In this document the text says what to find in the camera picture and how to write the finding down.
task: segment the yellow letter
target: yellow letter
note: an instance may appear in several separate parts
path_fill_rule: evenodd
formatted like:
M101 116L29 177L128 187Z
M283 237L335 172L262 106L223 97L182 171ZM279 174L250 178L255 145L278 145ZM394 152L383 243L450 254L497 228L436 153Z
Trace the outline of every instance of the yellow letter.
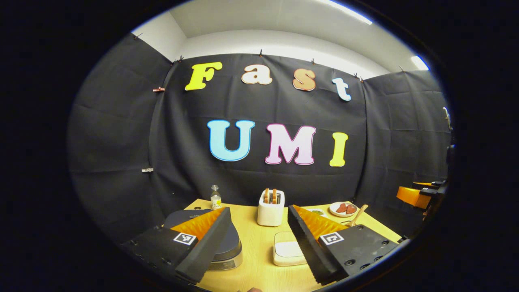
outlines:
M312 70L297 69L294 71L294 77L292 84L296 89L311 91L316 87L316 82L313 80L316 74Z
M206 81L211 80L214 75L214 69L220 70L222 68L222 63L213 62L196 64L191 68L193 69L193 74L191 75L191 81L189 81L189 84L186 85L186 90L203 89L206 86L206 84L203 82L203 79L205 78Z
M245 67L245 71L241 76L241 80L247 84L256 84L260 83L262 85L267 85L272 82L272 78L270 78L270 69L265 65L249 65Z
M333 149L333 157L332 160L330 160L330 166L342 167L346 163L344 161L344 148L346 146L346 140L348 140L348 135L341 132L335 132L332 137L335 140L335 148Z

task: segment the pink letter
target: pink letter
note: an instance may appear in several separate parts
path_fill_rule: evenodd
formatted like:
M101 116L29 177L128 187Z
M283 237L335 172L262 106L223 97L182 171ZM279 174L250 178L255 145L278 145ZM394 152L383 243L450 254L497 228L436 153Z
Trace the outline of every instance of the pink letter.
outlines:
M267 126L267 131L270 132L270 154L265 158L267 164L281 163L279 150L283 153L286 163L292 161L296 151L298 151L294 160L296 164L309 165L313 163L312 140L316 132L314 127L302 126L297 131L294 140L290 139L285 125L270 124Z

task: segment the table top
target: table top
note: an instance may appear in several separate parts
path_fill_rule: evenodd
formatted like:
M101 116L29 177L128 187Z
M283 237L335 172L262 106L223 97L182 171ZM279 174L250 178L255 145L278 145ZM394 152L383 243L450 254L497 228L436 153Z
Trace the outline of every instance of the table top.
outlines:
M280 267L274 264L273 248L274 235L282 231L292 231L287 223L288 208L283 209L283 222L277 227L261 226L257 223L257 206L240 206L222 203L229 207L231 220L238 231L243 253L243 263L237 268L226 271L206 271L202 281L197 286L214 292L248 291L258 288L263 292L271 291L314 291L322 288L312 275L308 264ZM321 209L329 219L336 222L351 220L354 217L338 217L328 210L329 204L306 206L305 209ZM210 209L211 202L197 199L185 210L201 207ZM357 224L363 224L387 239L397 242L401 236L375 220L364 212L357 219Z

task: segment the black fabric curtain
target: black fabric curtain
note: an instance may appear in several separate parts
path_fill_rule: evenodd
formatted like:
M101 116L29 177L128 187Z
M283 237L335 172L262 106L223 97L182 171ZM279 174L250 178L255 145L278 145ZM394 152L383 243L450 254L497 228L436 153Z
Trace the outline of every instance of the black fabric curtain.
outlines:
M197 198L208 200L213 184L224 203L240 205L256 206L265 188L284 191L287 205L355 199L358 205L370 204L370 215L403 234L414 228L408 221L421 217L396 198L398 186L446 176L445 100L426 71L362 83L339 70L277 56L214 55L172 65L133 37L125 37L92 70L69 123L70 171L78 196L116 242L161 224ZM204 89L185 90L192 66L210 62L223 66L203 81ZM244 68L253 64L270 69L270 84L241 80ZM315 73L312 91L294 88L294 71L300 68ZM339 97L334 78L348 84L351 100ZM152 92L159 86L165 91ZM230 123L229 150L240 145L236 121L254 122L246 157L223 161L211 153L207 123L212 120ZM265 163L269 124L283 124L292 139L300 127L314 127L314 162L295 164L296 152L290 163L281 153L280 164ZM329 165L335 132L348 135L342 167ZM386 210L394 212L390 220ZM397 229L395 222L408 228Z

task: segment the wooden spoon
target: wooden spoon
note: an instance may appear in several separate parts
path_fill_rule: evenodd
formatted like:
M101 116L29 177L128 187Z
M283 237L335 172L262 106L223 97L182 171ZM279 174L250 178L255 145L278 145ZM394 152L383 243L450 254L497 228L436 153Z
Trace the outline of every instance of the wooden spoon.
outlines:
M357 215L355 216L355 218L351 221L351 222L348 222L345 224L345 226L348 226L348 227L353 227L355 226L355 222L357 221L357 219L360 217L360 215L364 212L364 210L367 209L367 205L362 205L362 207L360 208L359 212L357 213Z

